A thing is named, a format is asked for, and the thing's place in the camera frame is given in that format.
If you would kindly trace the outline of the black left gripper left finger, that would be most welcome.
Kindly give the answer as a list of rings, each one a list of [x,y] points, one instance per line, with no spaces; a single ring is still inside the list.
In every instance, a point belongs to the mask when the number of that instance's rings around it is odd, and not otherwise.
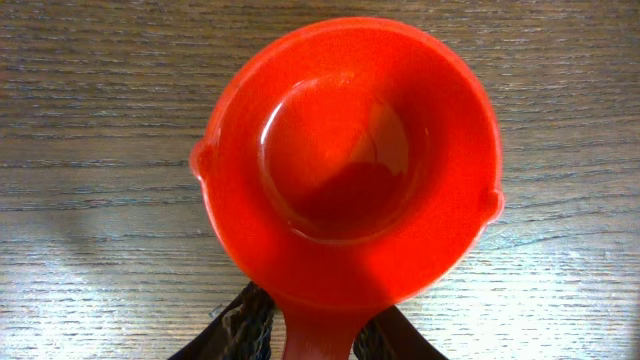
[[[269,360],[275,303],[250,282],[191,342],[169,360]]]

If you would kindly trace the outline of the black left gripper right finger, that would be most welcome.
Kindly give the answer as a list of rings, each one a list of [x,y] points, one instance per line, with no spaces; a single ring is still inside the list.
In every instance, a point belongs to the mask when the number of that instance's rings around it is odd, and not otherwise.
[[[358,360],[448,360],[396,307],[372,318],[353,344]]]

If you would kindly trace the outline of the red measuring scoop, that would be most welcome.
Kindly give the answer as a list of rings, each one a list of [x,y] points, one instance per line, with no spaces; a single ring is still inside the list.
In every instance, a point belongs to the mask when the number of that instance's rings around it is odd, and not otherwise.
[[[344,17],[274,41],[220,96],[190,167],[213,229],[286,323],[287,359],[345,359],[503,211],[496,115],[435,37]]]

